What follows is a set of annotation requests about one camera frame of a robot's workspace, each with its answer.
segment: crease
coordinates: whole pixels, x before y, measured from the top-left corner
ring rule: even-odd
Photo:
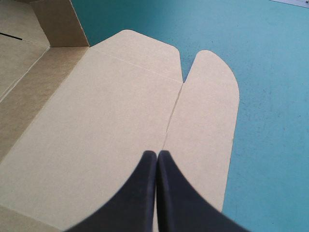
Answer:
[[[173,118],[173,115],[174,115],[174,112],[175,112],[177,103],[178,103],[178,101],[179,101],[179,97],[180,97],[180,95],[181,95],[181,92],[182,92],[182,89],[183,89],[183,85],[184,85],[184,83],[182,83],[182,86],[181,86],[180,89],[179,89],[179,92],[178,92],[177,98],[176,98],[176,100],[175,100],[175,103],[174,103],[172,112],[171,112],[171,114],[170,114],[170,116],[169,116],[169,121],[168,121],[168,125],[167,125],[166,131],[165,131],[165,138],[164,138],[164,141],[163,141],[162,150],[164,150],[165,143],[166,143],[166,141],[167,141],[167,139],[168,139],[169,126],[170,126],[170,123],[171,123],[171,121],[172,121],[172,118]]]
[[[46,222],[43,222],[43,221],[41,221],[41,220],[39,220],[39,219],[37,219],[37,218],[35,218],[35,217],[31,217],[31,216],[29,216],[29,215],[27,215],[27,214],[25,214],[25,213],[20,212],[19,210],[9,208],[8,206],[6,206],[6,205],[4,205],[4,204],[2,204],[2,203],[0,203],[0,207],[4,208],[4,209],[6,209],[6,210],[12,211],[12,212],[15,213],[15,214],[21,215],[22,217],[26,217],[26,218],[29,218],[30,220],[34,220],[34,221],[36,221],[36,222],[38,222],[38,223],[41,223],[41,224],[43,224],[43,225],[45,225],[45,226],[48,226],[48,227],[54,228],[54,229],[56,229],[56,230],[62,231],[62,229],[60,229],[60,228],[58,228],[58,227],[56,227],[56,226],[50,225],[50,224],[48,224],[48,223],[46,223]]]
[[[45,51],[40,55],[40,57],[27,69],[27,71],[15,82],[13,82],[5,92],[0,96],[0,103],[5,99],[5,97],[15,88],[15,86],[29,73],[32,67],[46,54],[50,47],[47,47]]]
[[[127,61],[127,60],[123,60],[123,59],[120,59],[120,58],[118,58],[118,57],[112,56],[112,55],[109,54],[109,53],[102,52],[102,51],[100,51],[100,50],[94,49],[93,47],[91,47],[90,49],[92,49],[92,50],[94,50],[94,51],[96,51],[96,52],[98,52],[98,53],[104,54],[104,55],[106,55],[106,56],[112,57],[112,58],[114,58],[114,59],[120,60],[120,61],[122,61],[122,62],[125,62],[125,63],[127,63],[127,64],[131,64],[131,65],[133,65],[133,66],[135,66],[135,67],[138,67],[138,68],[140,68],[140,69],[144,69],[144,70],[146,70],[146,71],[149,71],[149,72],[151,72],[151,73],[154,73],[154,74],[156,74],[156,75],[159,75],[160,77],[163,77],[163,78],[169,79],[169,80],[171,80],[171,81],[174,81],[174,82],[182,83],[182,84],[183,84],[183,82],[176,81],[176,80],[174,80],[174,79],[172,79],[172,78],[170,78],[170,77],[164,76],[164,75],[162,75],[162,74],[159,74],[159,73],[157,73],[157,72],[154,72],[154,71],[152,71],[152,70],[149,70],[149,69],[147,69],[147,68],[144,68],[144,67],[142,67],[142,66],[139,66],[139,65],[137,65],[137,64],[131,63],[131,62]]]

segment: tan cardboard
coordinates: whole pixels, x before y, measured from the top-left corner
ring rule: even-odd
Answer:
[[[1,0],[0,29],[2,33],[49,46],[49,42],[29,4],[14,0]]]
[[[210,51],[197,54],[184,83],[164,145],[193,187],[219,211],[239,105],[230,68]]]
[[[64,230],[106,203],[163,147],[182,83],[159,72],[89,48],[0,164],[0,204]]]
[[[132,30],[123,30],[92,47],[161,76],[183,82],[179,51]]]
[[[30,5],[51,47],[88,46],[70,0],[39,0]]]
[[[60,230],[36,221],[16,211],[0,206],[1,232],[60,232]]]
[[[86,50],[86,47],[51,48],[0,102],[0,162]],[[14,68],[24,54],[13,54],[17,61],[7,62],[0,69],[0,72],[5,70],[4,78],[10,77],[8,67],[11,73],[16,72]]]
[[[0,35],[0,101],[47,47]]]

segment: slit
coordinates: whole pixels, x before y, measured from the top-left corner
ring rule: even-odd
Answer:
[[[2,33],[2,32],[0,32],[0,35],[4,35],[4,36],[7,36],[7,37],[11,37],[11,38],[17,39],[17,40],[23,40],[22,38],[19,38],[19,37],[13,36],[13,35],[9,35],[9,34],[5,34],[5,33]]]

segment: teal floor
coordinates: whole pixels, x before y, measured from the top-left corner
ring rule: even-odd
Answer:
[[[254,232],[309,228],[309,9],[269,0],[72,0],[91,45],[132,29],[219,55],[240,104],[223,212]]]

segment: cardboard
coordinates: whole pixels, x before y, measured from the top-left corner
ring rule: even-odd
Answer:
[[[0,1],[0,32],[49,46],[31,6],[14,0]]]
[[[70,0],[39,0],[30,5],[51,47],[88,46]]]
[[[47,47],[0,35],[0,101]]]
[[[60,230],[0,206],[1,232],[59,232]]]
[[[104,52],[88,49],[3,159],[0,204],[66,229],[162,149],[182,83]]]
[[[183,82],[177,48],[135,31],[123,30],[92,48],[177,82]]]
[[[23,48],[29,48],[28,42],[15,39],[9,41],[9,46],[0,46],[1,49],[7,48],[7,53],[0,53],[0,57],[4,56],[3,62],[0,62],[3,65],[0,68],[1,80],[20,76],[25,72],[23,65],[34,62],[29,59],[26,50],[23,51]],[[0,102],[0,162],[86,50],[86,47],[51,48]]]
[[[230,68],[200,51],[184,83],[164,149],[201,196],[221,211],[239,105]]]

